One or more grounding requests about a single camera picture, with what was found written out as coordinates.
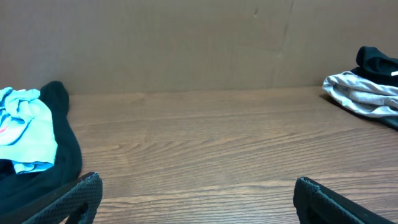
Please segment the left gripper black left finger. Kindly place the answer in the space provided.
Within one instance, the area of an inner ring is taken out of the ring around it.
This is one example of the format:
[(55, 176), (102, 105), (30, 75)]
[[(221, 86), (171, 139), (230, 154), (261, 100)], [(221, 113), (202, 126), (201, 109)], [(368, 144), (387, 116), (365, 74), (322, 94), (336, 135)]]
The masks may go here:
[(1, 216), (5, 224), (92, 224), (103, 196), (99, 174), (89, 172)]

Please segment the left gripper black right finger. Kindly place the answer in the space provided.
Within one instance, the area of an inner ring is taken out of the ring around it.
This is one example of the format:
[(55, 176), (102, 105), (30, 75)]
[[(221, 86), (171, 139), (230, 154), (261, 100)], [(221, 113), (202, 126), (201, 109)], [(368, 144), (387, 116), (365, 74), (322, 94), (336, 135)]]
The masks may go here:
[(293, 203), (300, 224), (394, 224), (308, 177), (297, 179)]

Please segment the light blue t-shirt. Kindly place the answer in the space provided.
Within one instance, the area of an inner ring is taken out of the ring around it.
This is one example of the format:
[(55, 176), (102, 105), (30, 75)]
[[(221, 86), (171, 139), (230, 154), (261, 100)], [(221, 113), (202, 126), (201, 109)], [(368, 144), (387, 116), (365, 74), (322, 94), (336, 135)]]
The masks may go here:
[(52, 112), (39, 96), (36, 89), (1, 90), (1, 159), (11, 161), (17, 174), (42, 172), (55, 164)]

